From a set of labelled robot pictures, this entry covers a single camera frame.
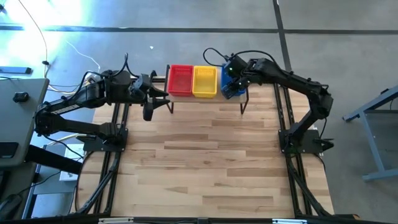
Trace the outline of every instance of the blue bin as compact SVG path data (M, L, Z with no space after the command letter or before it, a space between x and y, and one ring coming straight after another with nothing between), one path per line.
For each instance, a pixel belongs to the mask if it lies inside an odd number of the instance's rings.
M229 83L230 81L232 81L232 78L228 76L226 69L224 69L225 64L222 64L222 68L221 68L221 89L224 88L224 86L226 86L227 83ZM235 96L240 96L243 93L245 93L246 90L239 90Z

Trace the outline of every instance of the red bin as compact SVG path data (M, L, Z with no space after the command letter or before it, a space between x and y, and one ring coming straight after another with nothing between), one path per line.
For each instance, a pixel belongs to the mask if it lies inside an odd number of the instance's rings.
M173 96L192 96L193 65L172 65L167 91Z

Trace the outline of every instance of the desk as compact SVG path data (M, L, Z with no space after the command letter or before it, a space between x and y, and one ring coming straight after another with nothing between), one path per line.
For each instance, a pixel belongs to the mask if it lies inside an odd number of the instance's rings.
M274 89L253 85L249 94L244 115L236 105L181 103L174 114L163 106L145 122L142 108L130 107L112 216L293 217ZM294 91L290 97L299 120L307 98ZM94 123L111 121L112 112L112 106L96 109ZM103 155L95 152L83 168L80 206L98 185ZM333 213L321 162L302 157L308 188Z

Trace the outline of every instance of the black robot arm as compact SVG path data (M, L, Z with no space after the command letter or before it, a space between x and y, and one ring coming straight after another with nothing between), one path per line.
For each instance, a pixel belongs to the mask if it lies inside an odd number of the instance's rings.
M227 69L228 75L233 78L233 81L221 91L226 98L231 98L237 91L247 88L252 83L259 85L277 83L307 96L310 111L301 121L294 123L289 130L282 133L284 137L281 139L283 140L281 145L288 144L289 146L286 145L285 148L287 151L299 151L303 142L310 143L311 146L306 147L313 149L314 152L322 152L333 147L331 142L319 139L317 131L308 131L314 122L329 116L333 98L328 93L326 85L287 72L266 58L250 59L245 62L238 55L233 55L228 59L224 69Z
M98 136L104 141L118 140L119 131L114 123L98 125L72 121L61 117L61 114L79 108L98 108L105 103L129 103L142 105L144 120L150 121L154 109L169 102L157 98L167 96L168 93L153 86L154 74L141 75L132 81L128 72L104 72L102 79L79 88L74 95L41 104L35 114L35 131L45 136L66 131Z

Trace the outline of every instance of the gray floor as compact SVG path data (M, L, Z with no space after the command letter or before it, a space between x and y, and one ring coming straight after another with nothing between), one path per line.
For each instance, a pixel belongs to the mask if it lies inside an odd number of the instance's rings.
M276 29L272 0L150 0L150 1L29 1L27 8L42 25L95 27L183 27ZM279 0L285 29L398 29L398 1L395 0ZM26 23L27 31L0 31L0 64L33 67L32 77L41 77L44 46L40 35L15 0L6 3L0 25ZM125 52L137 73L155 69L165 72L168 63L204 64L201 53L216 47L224 54L239 50L264 50L282 64L278 34L221 33L104 33L45 32L49 47L48 76L59 85L78 83L86 70L96 65L78 55L66 40L84 54L94 57L101 69L118 69ZM298 35L287 34L287 49L295 73L330 85L335 99L325 137L335 147L325 153L326 175L336 213L356 213L365 220L397 222L398 177L363 182L361 176L376 171L361 124L343 122L341 117L371 100L386 88L398 84L398 35ZM216 55L209 55L221 62ZM46 100L60 97L48 92ZM393 103L398 109L398 101ZM91 121L92 110L67 114L68 118ZM317 123L322 127L323 121ZM46 143L34 138L33 143ZM62 197L38 198L34 216L54 215L48 211Z

